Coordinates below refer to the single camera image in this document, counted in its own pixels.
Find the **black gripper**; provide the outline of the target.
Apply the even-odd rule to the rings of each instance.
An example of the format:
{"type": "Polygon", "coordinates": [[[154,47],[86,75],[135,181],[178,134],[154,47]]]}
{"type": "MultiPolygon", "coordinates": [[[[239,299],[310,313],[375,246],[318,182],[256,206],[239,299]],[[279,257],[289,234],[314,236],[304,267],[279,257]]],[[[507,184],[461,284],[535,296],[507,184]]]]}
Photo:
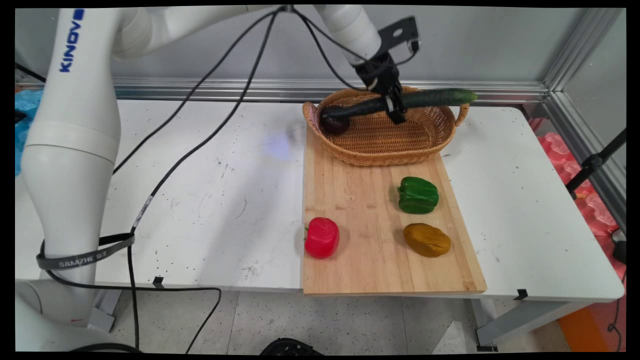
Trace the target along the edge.
{"type": "Polygon", "coordinates": [[[406,121],[406,107],[402,100],[402,85],[398,66],[389,51],[380,52],[369,60],[359,60],[355,71],[367,91],[380,94],[387,105],[387,113],[394,125],[406,121]]]}

